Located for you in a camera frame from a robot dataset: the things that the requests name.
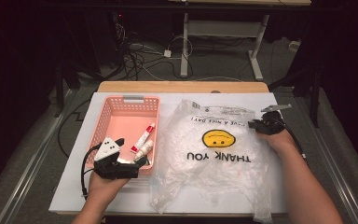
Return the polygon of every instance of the gray floor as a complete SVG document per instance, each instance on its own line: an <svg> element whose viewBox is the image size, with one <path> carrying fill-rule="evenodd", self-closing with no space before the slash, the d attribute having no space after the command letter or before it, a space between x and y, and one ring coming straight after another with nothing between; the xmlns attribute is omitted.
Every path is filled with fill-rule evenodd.
<svg viewBox="0 0 358 224"><path fill-rule="evenodd" d="M225 39L224 42L235 43L232 39ZM218 45L215 45L212 52L211 47L201 50L196 48L195 45L193 54L190 56L193 76L188 80L255 81L246 52L247 49L252 48L253 44L252 40L245 40L237 47L221 45L222 48L220 49L217 48ZM257 60L267 84L284 77L295 57L295 54L287 49L288 44L287 39L262 44ZM165 50L165 48L153 43L148 43L147 46L152 49L145 50L157 50L158 52ZM158 57L151 54L143 55L147 60ZM166 61L174 64L175 74L178 75L179 61ZM109 67L103 67L105 74L109 70ZM125 77L125 74L122 73L112 80L121 77ZM157 64L147 68L147 72L144 70L139 74L139 80L157 79L179 80L179 78L173 76L172 66L169 63ZM48 207L66 164L66 158L60 151L57 132L54 128L56 126L54 125L60 124L63 117L66 118L77 106L88 100L98 87L97 82L90 80L85 75L81 75L80 80L81 88L78 91L69 92L66 98L64 116L57 119L54 118L57 106L54 104L55 98L52 93L51 107L23 138L5 171L1 174L0 220L2 223L4 221L7 221L7 223L69 223L73 219L71 216L50 213ZM358 156L351 145L351 141L340 126L334 111L332 111L323 90L320 97L319 129L314 129L308 119L308 98L293 97L291 88L278 88L274 90L274 93L278 103L290 103L294 107L283 111L283 117L299 139L309 158L311 170L333 198L344 222L358 223ZM60 139L62 148L66 153L70 153L77 132L81 127L81 118L84 117L87 109L88 104L79 107L76 111L79 112L80 119L76 120L76 116L71 116L62 126ZM53 133L52 137L46 138L49 133ZM25 175L24 172L30 169L34 170L33 175ZM16 186L18 186L19 181L27 179L29 179L29 182L23 183L23 186L29 188L19 194L15 191ZM17 204L13 205L13 203L7 203L12 195L23 197L15 198L14 202ZM274 220L275 223L289 223L286 216L275 217ZM117 223L135 222L139 222L139 219L117 219ZM150 222L158 223L155 219L150 220ZM235 220L220 220L219 223L228 222L235 223ZM165 223L173 223L173 221L165 220Z"/></svg>

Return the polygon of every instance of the plastic basket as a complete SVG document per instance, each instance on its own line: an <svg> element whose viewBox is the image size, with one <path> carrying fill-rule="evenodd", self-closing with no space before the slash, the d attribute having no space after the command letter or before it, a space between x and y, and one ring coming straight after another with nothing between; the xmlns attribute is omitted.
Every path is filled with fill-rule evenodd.
<svg viewBox="0 0 358 224"><path fill-rule="evenodd" d="M140 168L140 175L151 175L154 163L154 151L158 130L159 98L156 96L108 96L100 113L89 148L100 144L106 136L114 140L124 138L124 145L120 150L120 158L133 161L135 154L130 151L146 128L156 124L154 131L148 136L154 142L153 149L147 154L149 165ZM92 152L86 161L86 166L93 167Z"/></svg>

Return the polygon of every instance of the dark background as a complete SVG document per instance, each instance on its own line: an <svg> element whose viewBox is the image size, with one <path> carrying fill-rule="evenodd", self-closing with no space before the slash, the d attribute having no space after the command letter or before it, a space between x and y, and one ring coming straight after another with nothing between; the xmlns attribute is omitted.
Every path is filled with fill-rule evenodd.
<svg viewBox="0 0 358 224"><path fill-rule="evenodd" d="M310 62L320 67L322 87L358 152L358 1L312 4L345 7L338 16L319 16L312 23L309 17L293 14L271 16L265 38L298 40L307 34L301 38L302 47L288 76ZM153 17L147 12L123 15L129 29L167 43L181 22L169 12L156 12ZM40 8L35 1L0 0L0 173L20 140L50 105L48 94L55 85L58 63L72 61L99 73L99 65L115 60L116 55L109 53L115 39L106 29L110 16L107 12L70 12L63 16L61 11ZM62 74L72 84L76 82L75 70L68 67ZM299 95L305 95L311 78L309 73L290 84L302 90Z"/></svg>

